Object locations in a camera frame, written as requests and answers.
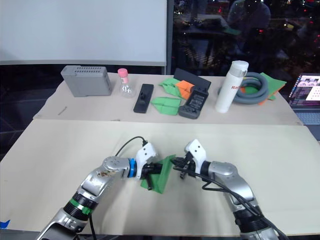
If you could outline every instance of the laptop keyboard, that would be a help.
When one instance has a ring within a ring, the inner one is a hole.
[[[320,112],[296,112],[304,125],[320,125]]]

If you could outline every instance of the pink cap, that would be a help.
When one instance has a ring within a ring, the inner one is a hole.
[[[119,68],[118,69],[118,74],[120,78],[125,78],[128,77],[128,70],[125,68]]]

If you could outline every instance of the orange paper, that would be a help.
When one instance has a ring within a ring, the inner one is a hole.
[[[182,80],[178,83],[175,84],[181,94],[181,97],[184,99],[188,99],[191,95],[191,88],[194,86],[193,84],[191,84],[190,82],[187,82],[185,80]]]

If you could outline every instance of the ventilation slots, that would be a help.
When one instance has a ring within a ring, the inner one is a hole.
[[[78,66],[76,73],[100,73],[102,67],[100,66]]]

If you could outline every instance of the plastic bottle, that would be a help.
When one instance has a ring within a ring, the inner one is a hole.
[[[247,74],[249,63],[246,61],[233,61],[225,76],[222,88],[215,103],[215,110],[219,113],[228,112],[244,76]]]
[[[136,95],[136,91],[129,83],[128,70],[119,68],[118,75],[121,78],[120,94],[125,98],[133,98]]]

